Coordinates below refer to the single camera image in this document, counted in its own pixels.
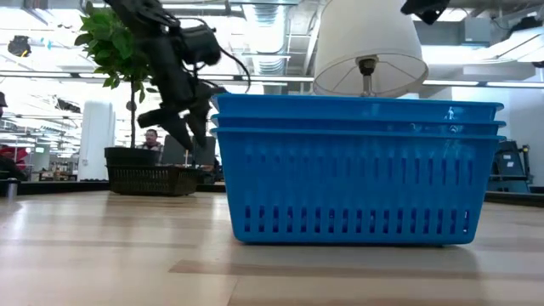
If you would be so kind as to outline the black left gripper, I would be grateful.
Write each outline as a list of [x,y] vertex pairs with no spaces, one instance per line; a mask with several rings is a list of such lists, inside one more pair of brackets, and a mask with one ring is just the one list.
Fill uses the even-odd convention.
[[[159,126],[186,150],[193,150],[186,122],[196,143],[206,147],[209,99],[226,90],[198,77],[196,65],[202,62],[191,65],[183,61],[180,32],[157,31],[145,39],[152,83],[160,92],[164,108],[139,115],[137,122],[141,128]],[[179,116],[181,111],[190,112],[185,120]]]

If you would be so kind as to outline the dark computer monitor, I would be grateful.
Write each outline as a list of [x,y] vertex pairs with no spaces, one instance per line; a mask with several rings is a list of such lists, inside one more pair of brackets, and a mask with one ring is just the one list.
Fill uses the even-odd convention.
[[199,166],[213,166],[216,159],[216,139],[213,136],[206,136],[204,145],[197,141],[194,144],[193,162]]
[[168,165],[184,165],[186,163],[186,149],[171,135],[167,135],[165,138],[161,162]]

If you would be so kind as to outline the person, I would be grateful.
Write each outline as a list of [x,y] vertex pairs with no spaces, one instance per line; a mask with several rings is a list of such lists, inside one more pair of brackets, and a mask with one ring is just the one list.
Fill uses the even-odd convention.
[[137,149],[153,150],[163,152],[163,145],[158,141],[158,133],[155,129],[148,129],[145,132],[145,142],[137,146]]

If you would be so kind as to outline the black plastic basket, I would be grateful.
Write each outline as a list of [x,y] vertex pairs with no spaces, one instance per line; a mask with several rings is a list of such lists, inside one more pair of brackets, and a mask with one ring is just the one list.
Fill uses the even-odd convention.
[[110,190],[125,196],[187,196],[201,172],[176,166],[107,166]]

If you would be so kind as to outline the black plant pot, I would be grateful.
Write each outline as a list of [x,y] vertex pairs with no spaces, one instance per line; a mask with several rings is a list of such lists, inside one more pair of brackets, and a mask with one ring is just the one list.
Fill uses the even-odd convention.
[[154,166],[158,163],[159,151],[126,147],[105,148],[107,166]]

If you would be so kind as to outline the white round pillar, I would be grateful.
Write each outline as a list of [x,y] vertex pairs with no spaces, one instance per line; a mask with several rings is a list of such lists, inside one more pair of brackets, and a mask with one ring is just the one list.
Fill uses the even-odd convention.
[[115,143],[116,113],[109,101],[88,100],[82,112],[79,181],[107,180],[105,148]]

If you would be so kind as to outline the green leafy potted tree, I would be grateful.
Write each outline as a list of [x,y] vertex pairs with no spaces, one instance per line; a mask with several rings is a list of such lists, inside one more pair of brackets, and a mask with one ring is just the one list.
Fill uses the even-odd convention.
[[150,76],[148,60],[137,49],[133,35],[109,7],[96,7],[87,0],[80,34],[74,44],[82,46],[96,64],[94,72],[105,76],[103,86],[115,89],[123,82],[130,86],[130,146],[136,146],[136,108],[145,99],[144,81]]

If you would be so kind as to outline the large blue plastic basket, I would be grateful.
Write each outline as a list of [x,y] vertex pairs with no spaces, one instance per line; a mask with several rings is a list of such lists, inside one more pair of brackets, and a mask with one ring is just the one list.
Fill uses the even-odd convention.
[[467,244],[499,138],[219,127],[245,243]]

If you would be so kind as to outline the silver lamp stand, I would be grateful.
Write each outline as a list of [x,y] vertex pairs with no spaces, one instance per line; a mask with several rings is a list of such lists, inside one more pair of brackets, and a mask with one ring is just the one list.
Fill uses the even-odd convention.
[[372,88],[372,74],[374,73],[376,66],[376,56],[361,57],[358,59],[358,67],[363,82],[363,92],[361,95],[364,97],[374,97],[376,95]]

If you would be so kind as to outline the black ceiling spot lamp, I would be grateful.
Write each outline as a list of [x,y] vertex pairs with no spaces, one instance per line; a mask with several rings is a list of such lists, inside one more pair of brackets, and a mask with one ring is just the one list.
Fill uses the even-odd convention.
[[28,36],[16,35],[8,43],[8,52],[16,57],[28,57],[31,54],[31,45]]

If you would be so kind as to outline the white lamp shade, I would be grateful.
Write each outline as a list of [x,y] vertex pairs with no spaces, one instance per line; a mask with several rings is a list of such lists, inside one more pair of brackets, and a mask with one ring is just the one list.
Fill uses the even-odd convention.
[[416,92],[428,77],[422,45],[403,0],[330,0],[320,17],[313,90],[318,95],[362,96],[361,57],[376,56],[376,97]]

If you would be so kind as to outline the dark machine with blue panel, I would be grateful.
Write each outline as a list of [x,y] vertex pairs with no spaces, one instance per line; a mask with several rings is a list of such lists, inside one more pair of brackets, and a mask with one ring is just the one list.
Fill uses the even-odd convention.
[[529,163],[530,147],[518,147],[514,140],[499,143],[494,155],[488,191],[509,193],[530,193],[533,177]]

